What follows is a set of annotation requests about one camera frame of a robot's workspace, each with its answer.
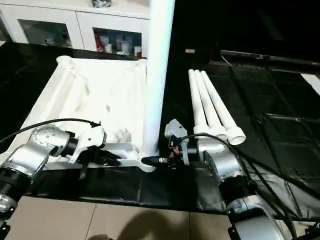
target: glass cabinet door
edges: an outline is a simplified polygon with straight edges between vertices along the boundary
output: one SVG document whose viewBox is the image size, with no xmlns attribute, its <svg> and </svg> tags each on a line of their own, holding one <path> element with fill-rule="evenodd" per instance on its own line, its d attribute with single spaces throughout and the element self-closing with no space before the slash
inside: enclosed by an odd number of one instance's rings
<svg viewBox="0 0 320 240">
<path fill-rule="evenodd" d="M 109 54 L 142 57 L 141 32 L 93 28 L 96 50 Z"/>
<path fill-rule="evenodd" d="M 84 49 L 75 11 L 6 4 L 0 11 L 16 43 Z"/>
<path fill-rule="evenodd" d="M 18 19 L 30 44 L 72 48 L 66 24 Z"/>
<path fill-rule="evenodd" d="M 148 56 L 148 19 L 89 12 L 76 15 L 84 49 L 138 58 Z"/>
<path fill-rule="evenodd" d="M 12 39 L 0 17 L 0 41 L 12 42 Z"/>
</svg>

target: white plastic tube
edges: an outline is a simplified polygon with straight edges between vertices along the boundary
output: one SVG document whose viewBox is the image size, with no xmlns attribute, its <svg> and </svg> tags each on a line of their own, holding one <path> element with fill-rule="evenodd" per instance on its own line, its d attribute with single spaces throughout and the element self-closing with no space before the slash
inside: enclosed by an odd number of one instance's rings
<svg viewBox="0 0 320 240">
<path fill-rule="evenodd" d="M 158 154 L 162 104 L 175 0 L 151 0 L 141 157 Z"/>
<path fill-rule="evenodd" d="M 210 96 L 208 94 L 208 91 L 206 89 L 205 83 L 199 70 L 195 70 L 194 75 L 199 89 L 202 106 L 205 112 L 205 117 L 210 127 L 211 134 L 223 140 L 227 140 L 226 129 L 220 123 L 219 117 L 210 99 Z"/>
<path fill-rule="evenodd" d="M 192 69 L 190 69 L 188 71 L 188 74 L 189 74 L 192 109 L 193 109 L 193 117 L 194 117 L 193 132 L 195 134 L 199 134 L 199 133 L 211 134 L 210 129 L 207 125 L 204 108 L 202 106 L 195 72 Z"/>
<path fill-rule="evenodd" d="M 229 143 L 232 145 L 242 144 L 246 140 L 246 135 L 244 134 L 242 129 L 235 123 L 224 102 L 219 96 L 217 90 L 210 81 L 207 73 L 205 71 L 201 71 L 201 76 L 203 78 L 204 85 L 209 93 L 209 96 L 213 102 L 214 108 L 218 113 L 223 126 L 225 127 L 226 136 Z"/>
</svg>

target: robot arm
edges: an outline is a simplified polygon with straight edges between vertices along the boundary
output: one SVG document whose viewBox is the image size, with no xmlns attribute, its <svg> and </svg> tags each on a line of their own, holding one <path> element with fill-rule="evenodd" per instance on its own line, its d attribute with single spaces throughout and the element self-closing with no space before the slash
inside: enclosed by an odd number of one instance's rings
<svg viewBox="0 0 320 240">
<path fill-rule="evenodd" d="M 255 185 L 250 183 L 228 147 L 208 137 L 199 138 L 196 149 L 187 147 L 186 141 L 177 143 L 176 140 L 186 136 L 187 131 L 176 119 L 165 127 L 164 135 L 169 140 L 167 157 L 145 157 L 141 161 L 155 167 L 177 168 L 189 164 L 188 155 L 196 155 L 215 178 L 232 224 L 228 229 L 231 240 L 285 239 L 280 226 L 272 218 L 272 209 L 256 193 Z"/>
<path fill-rule="evenodd" d="M 4 239 L 10 230 L 5 220 L 12 216 L 20 198 L 50 156 L 62 156 L 69 159 L 69 163 L 78 161 L 87 167 L 89 153 L 91 162 L 96 160 L 100 165 L 119 165 L 119 156 L 101 150 L 105 141 L 106 133 L 100 125 L 79 138 L 54 125 L 35 128 L 27 143 L 15 149 L 0 166 L 0 239 Z"/>
</svg>

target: table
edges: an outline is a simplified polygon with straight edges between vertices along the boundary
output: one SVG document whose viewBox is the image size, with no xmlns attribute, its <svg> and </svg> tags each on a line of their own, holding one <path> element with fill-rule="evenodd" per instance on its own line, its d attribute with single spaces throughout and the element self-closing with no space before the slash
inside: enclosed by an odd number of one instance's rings
<svg viewBox="0 0 320 240">
<path fill-rule="evenodd" d="M 100 52 L 8 42 L 0 47 L 0 55 L 6 57 L 0 68 L 0 137 L 20 128 L 56 68 L 58 56 L 129 60 Z M 170 120 L 176 118 L 189 133 L 194 125 L 188 79 L 192 66 L 176 60 L 169 58 L 168 63 L 159 137 L 162 153 L 167 147 L 164 127 Z M 207 64 L 196 67 L 207 71 L 245 132 L 247 139 L 240 149 L 273 171 L 309 186 L 307 194 L 262 171 L 293 218 L 320 220 L 320 201 L 316 199 L 320 190 L 320 112 L 314 110 L 320 97 L 296 73 Z M 0 146 L 0 150 L 5 151 L 9 145 L 10 142 Z M 225 205 L 205 168 L 157 169 L 152 173 L 137 167 L 96 168 L 89 169 L 83 181 L 78 180 L 79 174 L 79 169 L 42 171 L 27 195 L 224 214 Z"/>
</svg>

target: floor tile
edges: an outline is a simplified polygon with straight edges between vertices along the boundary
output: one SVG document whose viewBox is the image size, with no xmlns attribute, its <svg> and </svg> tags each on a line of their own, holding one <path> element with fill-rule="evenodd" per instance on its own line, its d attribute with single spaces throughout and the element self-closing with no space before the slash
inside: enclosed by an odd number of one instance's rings
<svg viewBox="0 0 320 240">
<path fill-rule="evenodd" d="M 87 239 L 188 240 L 189 231 L 188 212 L 97 204 Z"/>
<path fill-rule="evenodd" d="M 84 240 L 95 204 L 23 197 L 6 240 Z"/>
<path fill-rule="evenodd" d="M 281 222 L 281 227 L 282 227 L 284 236 L 287 237 L 287 239 L 291 239 L 292 237 L 289 229 L 287 228 L 287 225 L 284 224 L 284 221 L 280 221 L 280 222 Z M 312 223 L 294 221 L 293 224 L 295 226 L 296 235 L 298 237 L 305 235 L 306 234 L 305 229 L 307 229 Z"/>
<path fill-rule="evenodd" d="M 191 240 L 229 240 L 227 216 L 190 212 Z"/>
</svg>

